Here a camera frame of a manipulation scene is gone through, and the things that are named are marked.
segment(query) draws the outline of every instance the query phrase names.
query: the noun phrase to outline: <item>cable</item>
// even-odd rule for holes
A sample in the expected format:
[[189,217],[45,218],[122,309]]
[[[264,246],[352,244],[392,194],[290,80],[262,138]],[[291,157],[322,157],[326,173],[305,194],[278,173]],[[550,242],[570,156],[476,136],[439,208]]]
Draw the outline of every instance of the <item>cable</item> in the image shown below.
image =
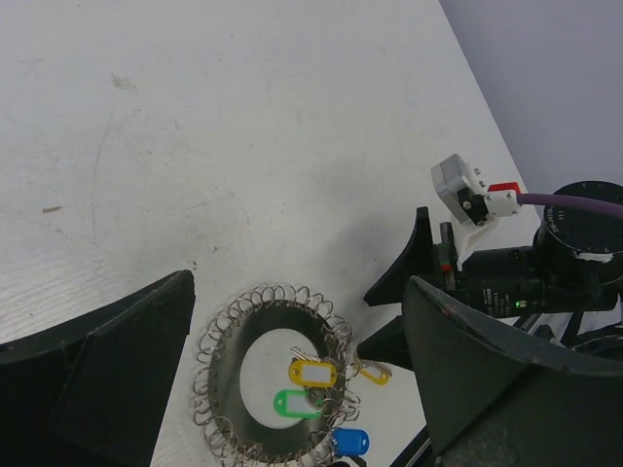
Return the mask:
[[623,205],[614,202],[601,201],[600,199],[570,197],[568,195],[541,195],[536,193],[519,193],[519,204],[534,204],[537,206],[558,206],[569,209],[579,209],[595,214],[613,217],[623,221]]

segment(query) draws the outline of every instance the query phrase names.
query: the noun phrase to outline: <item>white connector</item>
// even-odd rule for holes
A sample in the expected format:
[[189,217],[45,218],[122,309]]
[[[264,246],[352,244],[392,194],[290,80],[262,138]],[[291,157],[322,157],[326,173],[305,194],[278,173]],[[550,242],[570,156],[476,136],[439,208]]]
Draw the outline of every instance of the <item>white connector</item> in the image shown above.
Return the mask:
[[489,191],[485,195],[485,205],[494,217],[510,217],[519,213],[521,208],[517,202],[515,190]]

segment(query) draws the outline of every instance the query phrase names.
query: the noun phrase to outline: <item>gray wall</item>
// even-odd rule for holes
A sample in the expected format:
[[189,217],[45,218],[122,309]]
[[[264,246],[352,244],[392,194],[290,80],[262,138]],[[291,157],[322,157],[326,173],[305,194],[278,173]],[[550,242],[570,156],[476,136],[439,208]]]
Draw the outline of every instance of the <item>gray wall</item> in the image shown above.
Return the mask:
[[623,184],[623,1],[440,3],[529,190]]

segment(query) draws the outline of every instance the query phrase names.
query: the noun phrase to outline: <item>scratch mark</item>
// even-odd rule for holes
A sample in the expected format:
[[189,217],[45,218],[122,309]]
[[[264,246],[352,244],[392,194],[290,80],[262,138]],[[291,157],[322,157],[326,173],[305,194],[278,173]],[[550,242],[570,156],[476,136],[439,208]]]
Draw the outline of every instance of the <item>scratch mark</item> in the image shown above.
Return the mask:
[[19,122],[19,121],[15,120],[15,119],[13,119],[13,118],[9,117],[9,116],[8,116],[8,115],[6,115],[6,114],[2,114],[2,116],[3,116],[5,119],[7,119],[9,122],[11,122],[12,124],[14,124],[14,125],[21,126],[22,128],[29,129],[30,131],[35,131],[36,133],[42,134],[42,135],[44,135],[44,136],[48,136],[48,134],[47,134],[45,131],[42,131],[42,130],[37,129],[37,128],[33,128],[32,126],[28,126],[27,124],[23,124],[22,122]]
[[208,204],[210,204],[210,201],[198,202],[197,204],[193,204],[192,206],[186,207],[182,212],[190,211],[191,209],[196,209],[198,207],[206,206]]
[[113,74],[110,75],[110,81],[112,81],[113,86],[118,90],[135,90],[136,86],[132,84],[132,81],[129,78],[120,78]]
[[23,77],[26,78],[32,72],[32,69],[35,67],[35,65],[40,61],[43,61],[43,58],[35,58],[34,60],[18,60],[18,63],[24,63],[28,65],[26,67],[26,70],[23,72]]
[[110,130],[110,123],[113,120],[113,109],[110,109],[110,115],[108,116],[108,123],[106,124],[106,129],[104,129],[104,134],[101,137],[101,141],[99,142],[99,147],[97,148],[97,154],[95,155],[95,166],[93,167],[93,182],[91,186],[91,219],[92,219],[92,236],[93,236],[93,246],[97,249],[97,222],[95,220],[95,185],[97,182],[97,170],[99,169],[99,157],[101,156],[101,148],[104,146],[104,141],[106,141],[106,137],[108,136],[108,131]]
[[71,238],[69,238],[69,235],[68,235],[67,233],[63,232],[61,229],[55,229],[55,232],[56,232],[57,234],[61,234],[61,235],[63,235],[63,236],[64,236],[65,238],[67,238],[68,240],[70,240],[70,239],[71,239]]
[[59,209],[62,209],[62,206],[55,206],[55,207],[44,207],[41,212],[43,212],[44,214],[50,214],[51,212],[56,212]]
[[206,179],[203,175],[200,175],[201,180],[203,180],[205,182],[206,185],[208,185],[210,188],[212,188],[213,190],[218,190],[218,187],[216,185],[214,185],[212,182],[210,182],[208,179]]
[[246,212],[246,209],[244,209],[242,206],[238,205],[238,207],[242,209],[242,212],[244,212],[244,217],[246,217],[246,226],[250,227],[251,225],[249,224],[249,213]]
[[242,212],[244,213],[244,216],[246,217],[246,226],[247,226],[247,227],[250,227],[250,224],[249,224],[249,213],[248,213],[248,212],[246,212],[246,209],[244,209],[244,208],[242,207],[242,205],[238,202],[238,200],[236,199],[236,195],[234,194],[234,192],[230,192],[230,196],[232,197],[232,200],[236,203],[236,206],[237,206],[239,209],[242,209]]

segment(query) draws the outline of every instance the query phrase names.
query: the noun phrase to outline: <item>key tag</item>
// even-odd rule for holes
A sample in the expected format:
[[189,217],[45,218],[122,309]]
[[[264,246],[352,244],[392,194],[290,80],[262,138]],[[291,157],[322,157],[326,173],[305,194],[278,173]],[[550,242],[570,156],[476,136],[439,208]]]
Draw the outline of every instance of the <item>key tag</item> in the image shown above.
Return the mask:
[[379,386],[385,386],[391,378],[391,370],[385,365],[367,360],[361,360],[359,365],[359,373]]
[[333,364],[306,360],[292,362],[288,374],[293,383],[307,387],[331,387],[338,378]]
[[283,389],[275,394],[273,400],[275,412],[290,418],[319,418],[320,407],[314,408],[308,403],[308,392],[294,389]]
[[363,430],[338,428],[333,433],[333,446],[337,456],[363,455],[370,448],[370,438]]

